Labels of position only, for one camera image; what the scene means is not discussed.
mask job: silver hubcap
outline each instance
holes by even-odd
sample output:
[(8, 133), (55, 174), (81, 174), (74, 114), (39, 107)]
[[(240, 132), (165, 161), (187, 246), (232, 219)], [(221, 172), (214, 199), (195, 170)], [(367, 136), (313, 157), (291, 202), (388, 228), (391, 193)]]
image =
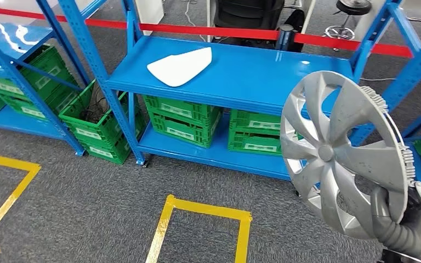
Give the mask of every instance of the silver hubcap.
[[(322, 103), (335, 90), (339, 93), (327, 117)], [(310, 119), (301, 115), (302, 110)], [(374, 237), (370, 197), (356, 186), (357, 175), (388, 190), (390, 215), (396, 222), (401, 220), (407, 204), (407, 179), (413, 171), (412, 155), (406, 159), (409, 154), (397, 141), (382, 97), (336, 72), (318, 71), (294, 87), (281, 119), (280, 139), (291, 180), (307, 205), (330, 227), (356, 238)], [(373, 123), (383, 140), (353, 147), (348, 132), (366, 123)], [(340, 193), (348, 213), (338, 205)]]

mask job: white label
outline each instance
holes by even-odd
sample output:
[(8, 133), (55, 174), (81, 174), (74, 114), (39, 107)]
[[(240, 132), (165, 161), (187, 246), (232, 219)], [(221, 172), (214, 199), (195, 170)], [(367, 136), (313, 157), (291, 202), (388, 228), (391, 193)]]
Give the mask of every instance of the white label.
[(248, 127), (251, 127), (251, 128), (272, 129), (272, 130), (280, 130), (280, 124), (279, 123), (274, 123), (274, 122), (250, 121)]
[(56, 108), (56, 112), (61, 112), (75, 97), (77, 96), (76, 93), (72, 92), (69, 96), (65, 98)]
[[(48, 73), (52, 76), (56, 76), (60, 73), (60, 68), (58, 66), (55, 66)], [(49, 77), (42, 77), (36, 82), (36, 87), (38, 89), (42, 89), (46, 84), (50, 82), (50, 80), (51, 79)]]
[(26, 108), (26, 107), (22, 107), (21, 109), (24, 113), (35, 115), (35, 116), (38, 116), (38, 117), (41, 117), (41, 118), (46, 118), (46, 116), (41, 111), (35, 111), (35, 110), (32, 110), (30, 108)]
[(217, 119), (215, 119), (215, 122), (212, 125), (212, 128), (210, 129), (210, 134), (214, 134), (215, 128), (217, 127), (217, 124), (219, 123), (219, 120), (220, 120), (220, 115), (221, 115), (221, 112), (219, 112), (219, 114), (217, 115)]
[(89, 147), (92, 152), (95, 152), (99, 155), (104, 155), (105, 157), (113, 158), (113, 155), (109, 152), (102, 151), (100, 149), (93, 148), (92, 146)]
[(192, 141), (195, 140), (194, 135), (189, 134), (189, 133), (184, 133), (183, 131), (175, 130), (175, 129), (170, 128), (170, 127), (167, 127), (167, 132), (170, 133), (170, 134), (176, 135), (176, 136), (183, 137), (183, 138), (188, 139), (188, 140), (192, 140)]
[(277, 146), (257, 145), (257, 144), (245, 144), (244, 148), (247, 150), (258, 150), (265, 152), (277, 152)]
[(170, 105), (167, 105), (167, 104), (164, 104), (164, 103), (161, 104), (161, 110), (168, 111), (168, 112), (171, 112), (171, 113), (176, 113), (178, 115), (182, 115), (182, 116), (185, 116), (185, 117), (188, 117), (188, 118), (193, 117), (193, 115), (191, 114), (191, 111), (182, 110), (180, 108), (170, 106)]
[(101, 136), (99, 136), (99, 134), (97, 134), (97, 133), (92, 133), (92, 132), (89, 132), (87, 130), (83, 130), (83, 129), (80, 129), (80, 128), (76, 128), (76, 131), (77, 131), (78, 134), (88, 136), (88, 137), (91, 137), (91, 138), (95, 138), (95, 139), (98, 139), (98, 140), (102, 140)]
[(17, 93), (17, 94), (23, 95), (23, 92), (19, 88), (14, 87), (14, 86), (11, 86), (11, 85), (6, 85), (6, 84), (3, 84), (1, 82), (0, 82), (0, 89), (1, 90), (6, 90), (8, 92), (12, 92), (12, 93)]

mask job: gray carpet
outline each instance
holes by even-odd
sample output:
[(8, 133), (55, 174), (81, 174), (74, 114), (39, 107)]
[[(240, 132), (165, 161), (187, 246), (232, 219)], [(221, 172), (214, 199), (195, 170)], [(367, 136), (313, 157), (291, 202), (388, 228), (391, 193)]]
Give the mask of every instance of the gray carpet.
[[(326, 26), (343, 21), (342, 15), (331, 15), (334, 2), (317, 1), (308, 33), (319, 35)], [(202, 0), (190, 6), (189, 14), (197, 25), (204, 25), (203, 8)], [(185, 9), (184, 2), (167, 0), (162, 22), (186, 25)], [(93, 18), (124, 19), (120, 1), (108, 1)], [(416, 26), (421, 35), (421, 24)], [(125, 32), (90, 30), (111, 72), (125, 54)], [(402, 40), (391, 27), (383, 42), (401, 44)], [(305, 51), (350, 55), (318, 47), (305, 47)], [(395, 76), (405, 62), (372, 55), (364, 76)], [(366, 84), (382, 91), (389, 82)], [(392, 115), (403, 127), (420, 113), (421, 83)], [(359, 241), (330, 230), (286, 181), (161, 156), (154, 156), (148, 168), (137, 166), (133, 156), (124, 165), (116, 165), (90, 156), (76, 157), (63, 141), (1, 129), (0, 155), (42, 166), (0, 223), (0, 262), (145, 262), (168, 194), (250, 211), (248, 262), (371, 263), (381, 250), (375, 241)], [(0, 168), (0, 205), (23, 175)], [(233, 262), (237, 231), (236, 220), (175, 210), (159, 262)]]

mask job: yellow floor tape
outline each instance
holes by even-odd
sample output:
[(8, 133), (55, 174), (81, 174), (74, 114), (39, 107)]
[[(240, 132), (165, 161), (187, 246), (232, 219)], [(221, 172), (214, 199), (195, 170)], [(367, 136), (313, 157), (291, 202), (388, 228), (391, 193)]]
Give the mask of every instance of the yellow floor tape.
[(17, 185), (15, 190), (10, 194), (9, 198), (2, 204), (0, 207), (0, 221), (4, 217), (4, 215), (9, 211), (12, 205), (15, 203), (17, 198), (20, 197), (22, 192), (28, 186), (28, 184), (33, 180), (35, 175), (41, 169), (41, 166), (37, 163), (30, 163), (25, 161), (20, 161), (17, 159), (11, 159), (7, 157), (0, 156), (0, 166), (10, 167), (19, 170), (28, 171), (28, 174), (23, 178), (23, 180)]
[(217, 207), (209, 204), (190, 202), (177, 199), (173, 195), (168, 195), (162, 210), (161, 218), (157, 224), (156, 233), (152, 239), (151, 248), (149, 249), (149, 254), (146, 258), (146, 263), (157, 262), (159, 252), (161, 251), (162, 243), (167, 232), (167, 226), (170, 221), (170, 217), (172, 216), (173, 208), (239, 220), (240, 230), (238, 232), (238, 241), (236, 244), (235, 262), (246, 262), (249, 242), (249, 227), (252, 221), (250, 212), (227, 207)]

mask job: red barrier tape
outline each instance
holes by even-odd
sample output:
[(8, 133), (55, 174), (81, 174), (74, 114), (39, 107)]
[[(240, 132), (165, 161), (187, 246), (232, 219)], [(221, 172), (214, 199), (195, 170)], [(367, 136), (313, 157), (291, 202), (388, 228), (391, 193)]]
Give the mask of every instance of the red barrier tape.
[[(8, 10), (0, 8), (0, 14), (22, 16), (26, 18), (45, 19), (43, 14)], [(67, 19), (62, 15), (56, 16), (57, 21), (67, 22)], [(124, 21), (112, 21), (102, 19), (86, 19), (86, 25), (99, 26), (116, 29), (126, 29), (127, 23)], [(245, 28), (224, 28), (224, 27), (203, 27), (203, 26), (175, 26), (175, 25), (154, 25), (154, 24), (139, 24), (141, 30), (160, 31), (169, 33), (183, 33), (190, 35), (211, 35), (223, 37), (240, 37), (253, 39), (277, 40), (278, 31), (275, 30), (259, 30), (259, 29), (245, 29)], [(321, 36), (312, 36), (297, 33), (294, 36), (294, 41), (309, 45), (318, 45), (327, 48), (339, 48), (346, 50), (356, 50), (359, 46), (358, 41), (350, 41), (345, 39), (336, 39)], [(400, 45), (376, 44), (372, 53), (381, 55), (401, 56), (411, 58), (412, 53), (409, 48)]]

